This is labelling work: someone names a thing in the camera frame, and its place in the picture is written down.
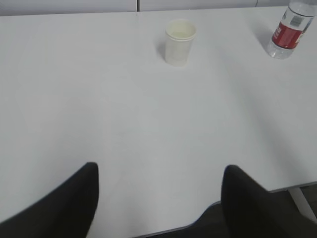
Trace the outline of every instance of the cup rim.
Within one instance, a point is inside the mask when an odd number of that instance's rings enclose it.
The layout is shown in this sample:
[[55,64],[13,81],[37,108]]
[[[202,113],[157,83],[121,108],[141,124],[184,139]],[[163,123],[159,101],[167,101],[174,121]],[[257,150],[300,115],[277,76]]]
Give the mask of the cup rim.
[[[190,24],[191,26],[194,27],[195,33],[194,33],[193,35],[189,36],[189,37],[175,37],[175,36],[170,35],[170,34],[167,32],[167,28],[168,28],[168,26],[169,26],[170,24],[172,24],[172,23],[175,22],[175,21],[184,21],[184,22]],[[192,22],[190,22],[189,20],[184,19],[184,18],[174,19],[174,20],[170,21],[170,22],[165,26],[165,34],[168,35],[169,38],[171,38],[171,39],[173,39],[173,40],[176,40],[176,41],[189,41],[189,40],[192,40],[192,39],[195,38],[196,33],[197,33],[197,29],[196,29],[195,25],[194,25]]]

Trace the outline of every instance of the white wall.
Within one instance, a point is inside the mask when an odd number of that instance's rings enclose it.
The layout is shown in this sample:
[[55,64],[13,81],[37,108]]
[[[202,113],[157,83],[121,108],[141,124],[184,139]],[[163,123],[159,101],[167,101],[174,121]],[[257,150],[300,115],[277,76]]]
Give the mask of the white wall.
[[0,0],[1,15],[136,11],[136,0]]
[[225,7],[253,7],[257,0],[140,0],[140,10],[180,10]]
[[257,6],[285,6],[289,0],[259,0]]

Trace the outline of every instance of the bottle label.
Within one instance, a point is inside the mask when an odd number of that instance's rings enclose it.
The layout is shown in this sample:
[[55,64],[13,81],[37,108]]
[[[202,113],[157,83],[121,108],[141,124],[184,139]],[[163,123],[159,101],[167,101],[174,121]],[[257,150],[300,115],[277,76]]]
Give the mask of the bottle label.
[[295,48],[313,18],[313,16],[298,15],[288,8],[273,34],[273,42],[282,48]]

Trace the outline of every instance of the floor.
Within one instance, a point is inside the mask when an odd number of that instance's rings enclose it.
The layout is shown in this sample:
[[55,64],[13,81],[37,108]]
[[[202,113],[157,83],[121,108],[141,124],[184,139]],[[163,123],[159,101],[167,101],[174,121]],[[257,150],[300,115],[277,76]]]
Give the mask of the floor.
[[[313,212],[317,215],[317,185],[301,187],[301,190],[310,204]],[[297,209],[288,191],[273,193],[274,196],[289,203]],[[149,238],[229,238],[227,227],[224,223],[221,204],[209,207],[203,215],[191,226],[177,231],[167,232]]]

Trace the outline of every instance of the white paper cup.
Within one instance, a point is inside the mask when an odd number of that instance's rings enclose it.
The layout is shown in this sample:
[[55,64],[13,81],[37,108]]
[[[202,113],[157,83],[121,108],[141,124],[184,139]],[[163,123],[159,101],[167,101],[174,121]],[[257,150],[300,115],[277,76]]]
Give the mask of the white paper cup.
[[173,20],[165,28],[165,61],[173,66],[184,66],[187,62],[196,27],[188,20]]

